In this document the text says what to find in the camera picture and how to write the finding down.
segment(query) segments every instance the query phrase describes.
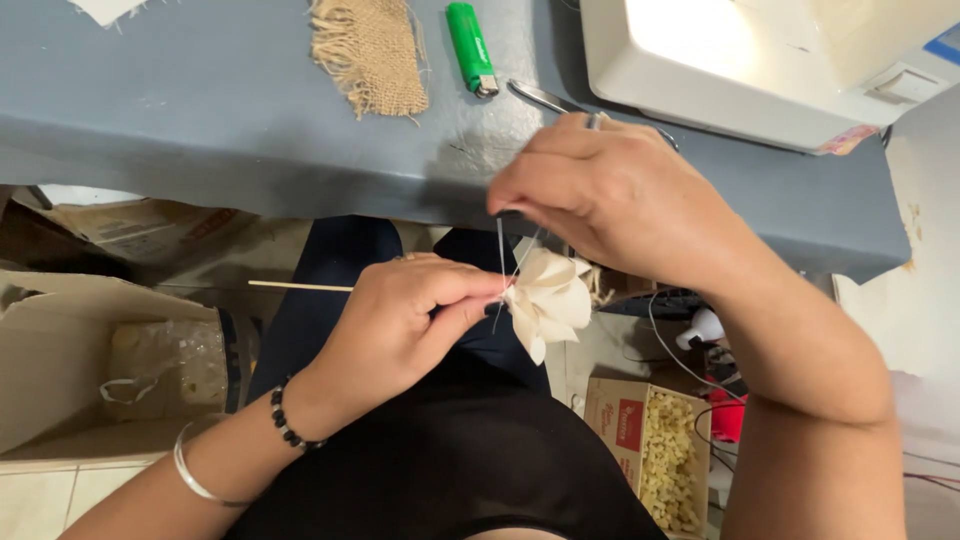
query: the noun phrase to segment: black pants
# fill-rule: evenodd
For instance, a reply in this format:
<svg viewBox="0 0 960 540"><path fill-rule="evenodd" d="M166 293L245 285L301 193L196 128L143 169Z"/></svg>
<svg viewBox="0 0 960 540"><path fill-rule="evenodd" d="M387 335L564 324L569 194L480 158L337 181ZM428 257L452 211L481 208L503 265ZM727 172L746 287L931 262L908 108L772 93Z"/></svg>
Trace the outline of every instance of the black pants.
<svg viewBox="0 0 960 540"><path fill-rule="evenodd" d="M443 258L500 272L500 253L495 233L454 229L434 246ZM504 246L507 274L516 269L509 245ZM293 281L323 285L356 285L360 272L371 264L403 255L400 237L386 219L346 215L313 222L303 246ZM280 309L263 338L263 346L249 393L249 401L267 393L288 374L296 374L313 360L326 343L347 303L347 292L288 289ZM453 346L444 362L469 353L500 368L529 386L550 394L546 367L537 366L516 339L514 321L501 310L493 331L494 317L477 323Z"/></svg>

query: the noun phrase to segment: wooden skewer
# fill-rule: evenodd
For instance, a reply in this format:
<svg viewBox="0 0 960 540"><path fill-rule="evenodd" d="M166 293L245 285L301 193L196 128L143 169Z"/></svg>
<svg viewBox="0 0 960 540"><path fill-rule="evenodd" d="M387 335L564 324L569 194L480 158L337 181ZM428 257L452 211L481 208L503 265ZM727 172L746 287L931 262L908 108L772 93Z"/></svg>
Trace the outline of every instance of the wooden skewer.
<svg viewBox="0 0 960 540"><path fill-rule="evenodd" d="M343 292L350 292L353 290L353 287L341 287L337 285L308 285L306 283L259 282L257 280L250 280L247 283L251 285L262 285L265 287L286 287L290 289L336 290L336 291L343 291Z"/></svg>

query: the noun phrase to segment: burlap piece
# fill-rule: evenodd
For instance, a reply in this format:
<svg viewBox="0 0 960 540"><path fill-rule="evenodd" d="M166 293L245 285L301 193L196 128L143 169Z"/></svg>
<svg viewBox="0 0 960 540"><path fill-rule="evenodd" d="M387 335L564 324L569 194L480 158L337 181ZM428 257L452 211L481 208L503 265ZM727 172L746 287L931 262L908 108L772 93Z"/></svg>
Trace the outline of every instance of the burlap piece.
<svg viewBox="0 0 960 540"><path fill-rule="evenodd" d="M409 116L427 108L404 0L316 0L313 60L364 112Z"/></svg>

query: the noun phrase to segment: gray table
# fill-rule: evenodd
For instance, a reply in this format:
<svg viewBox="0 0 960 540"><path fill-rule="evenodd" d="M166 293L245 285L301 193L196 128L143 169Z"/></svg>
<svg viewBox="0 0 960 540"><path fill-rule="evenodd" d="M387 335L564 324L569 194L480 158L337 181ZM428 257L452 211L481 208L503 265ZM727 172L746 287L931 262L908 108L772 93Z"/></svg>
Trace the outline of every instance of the gray table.
<svg viewBox="0 0 960 540"><path fill-rule="evenodd" d="M445 3L410 1L430 66L417 127L354 119L308 58L305 0L151 0L120 21L123 35L63 0L0 0L0 183L108 187L267 216L491 227L487 181L555 115L509 90L481 101L463 88ZM474 5L501 83L601 105L578 13L559 0ZM813 158L661 125L796 268L865 281L909 259L878 139L845 158Z"/></svg>

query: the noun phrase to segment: white fabric flower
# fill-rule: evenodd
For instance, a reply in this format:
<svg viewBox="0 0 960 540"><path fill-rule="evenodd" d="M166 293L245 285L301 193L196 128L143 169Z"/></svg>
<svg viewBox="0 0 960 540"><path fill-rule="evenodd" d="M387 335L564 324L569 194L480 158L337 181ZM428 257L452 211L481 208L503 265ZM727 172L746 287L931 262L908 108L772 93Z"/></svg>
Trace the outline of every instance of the white fabric flower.
<svg viewBox="0 0 960 540"><path fill-rule="evenodd" d="M543 363L547 343L579 341L574 330L589 324L590 292L580 279L589 270L582 260L537 248L504 292L516 337L537 365Z"/></svg>

